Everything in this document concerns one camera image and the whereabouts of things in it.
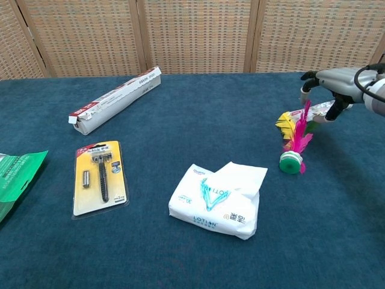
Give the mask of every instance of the blue tablecloth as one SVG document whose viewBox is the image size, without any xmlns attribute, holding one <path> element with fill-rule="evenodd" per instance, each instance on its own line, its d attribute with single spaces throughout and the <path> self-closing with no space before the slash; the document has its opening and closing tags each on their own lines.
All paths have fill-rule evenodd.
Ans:
<svg viewBox="0 0 385 289">
<path fill-rule="evenodd" d="M 0 152 L 49 153 L 0 224 L 0 287 L 385 288 L 385 119 L 355 105 L 315 131 L 304 175 L 282 173 L 274 124 L 300 108 L 300 75 L 163 75 L 88 136 L 68 114 L 130 77 L 1 81 Z M 72 220 L 75 151 L 106 140 L 122 145 L 131 203 Z M 191 164 L 229 161 L 268 168 L 247 241 L 168 215 Z"/>
</svg>

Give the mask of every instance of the razor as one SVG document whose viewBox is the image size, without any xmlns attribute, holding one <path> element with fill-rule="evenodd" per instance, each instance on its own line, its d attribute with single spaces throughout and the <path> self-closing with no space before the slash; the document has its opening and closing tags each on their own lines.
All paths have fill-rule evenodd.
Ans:
<svg viewBox="0 0 385 289">
<path fill-rule="evenodd" d="M 99 167 L 99 180 L 100 180 L 100 191 L 102 192 L 102 199 L 105 203 L 108 202 L 108 187 L 107 187 L 107 171 L 105 162 L 112 159 L 112 153 L 101 153 L 92 156 L 92 162 L 96 163 Z"/>
</svg>

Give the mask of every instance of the woven screen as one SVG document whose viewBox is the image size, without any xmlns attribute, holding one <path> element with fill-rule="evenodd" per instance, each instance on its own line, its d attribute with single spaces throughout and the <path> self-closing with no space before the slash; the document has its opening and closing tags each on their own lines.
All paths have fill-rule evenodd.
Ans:
<svg viewBox="0 0 385 289">
<path fill-rule="evenodd" d="M 127 0 L 19 0 L 54 76 L 140 72 Z"/>
<path fill-rule="evenodd" d="M 383 0 L 266 0 L 257 72 L 367 65 L 385 32 Z"/>
<path fill-rule="evenodd" d="M 250 5 L 145 0 L 152 63 L 163 73 L 243 72 Z"/>
<path fill-rule="evenodd" d="M 44 77 L 14 10 L 0 0 L 0 79 Z"/>
</svg>

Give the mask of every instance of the razor package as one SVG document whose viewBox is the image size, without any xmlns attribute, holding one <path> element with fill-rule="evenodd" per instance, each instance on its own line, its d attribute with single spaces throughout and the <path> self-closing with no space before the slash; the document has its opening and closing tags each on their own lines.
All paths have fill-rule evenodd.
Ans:
<svg viewBox="0 0 385 289">
<path fill-rule="evenodd" d="M 127 205 L 129 201 L 118 141 L 76 151 L 73 218 Z"/>
</svg>

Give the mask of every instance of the green package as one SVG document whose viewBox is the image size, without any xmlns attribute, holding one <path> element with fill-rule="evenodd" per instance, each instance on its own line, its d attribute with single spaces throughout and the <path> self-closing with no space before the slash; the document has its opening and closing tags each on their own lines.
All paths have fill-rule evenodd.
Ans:
<svg viewBox="0 0 385 289">
<path fill-rule="evenodd" d="M 48 151 L 20 157 L 0 154 L 0 222 L 33 179 Z"/>
</svg>

